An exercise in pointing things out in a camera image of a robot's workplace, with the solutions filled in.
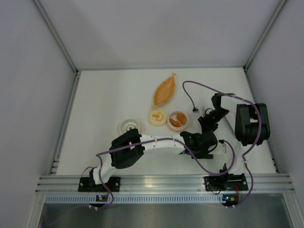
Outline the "black white sushi piece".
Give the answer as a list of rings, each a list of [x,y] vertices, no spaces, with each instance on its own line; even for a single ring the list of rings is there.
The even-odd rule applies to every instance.
[[[129,124],[129,125],[127,125],[127,127],[126,127],[126,131],[129,131],[129,130],[131,130],[131,129],[135,129],[136,127],[133,125],[133,124]]]

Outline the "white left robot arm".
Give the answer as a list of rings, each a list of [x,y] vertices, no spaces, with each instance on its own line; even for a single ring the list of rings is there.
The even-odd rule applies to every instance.
[[[131,129],[112,141],[108,151],[96,156],[100,165],[90,171],[90,181],[95,185],[107,183],[117,170],[135,165],[147,154],[187,154],[195,159],[212,159],[210,154],[218,145],[212,131],[189,133],[182,131],[176,135],[152,136]]]

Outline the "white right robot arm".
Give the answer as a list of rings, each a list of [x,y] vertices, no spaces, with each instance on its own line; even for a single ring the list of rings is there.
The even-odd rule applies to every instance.
[[[253,103],[235,94],[215,93],[211,98],[214,109],[198,118],[202,132],[214,132],[218,122],[228,114],[228,124],[233,130],[235,138],[247,149],[242,154],[245,168],[248,167],[246,156],[255,146],[261,145],[270,137],[270,123],[267,105]]]

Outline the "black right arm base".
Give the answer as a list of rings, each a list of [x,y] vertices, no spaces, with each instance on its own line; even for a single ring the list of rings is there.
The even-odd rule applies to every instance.
[[[221,176],[206,176],[203,178],[206,191],[219,193],[222,191],[246,191],[247,180],[244,174],[225,174]]]

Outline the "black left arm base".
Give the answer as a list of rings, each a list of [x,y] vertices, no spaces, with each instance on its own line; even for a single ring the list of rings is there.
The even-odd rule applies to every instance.
[[[119,192],[120,180],[120,177],[111,177],[105,185],[111,192]],[[78,192],[107,192],[107,190],[102,184],[96,185],[90,177],[81,177]]]

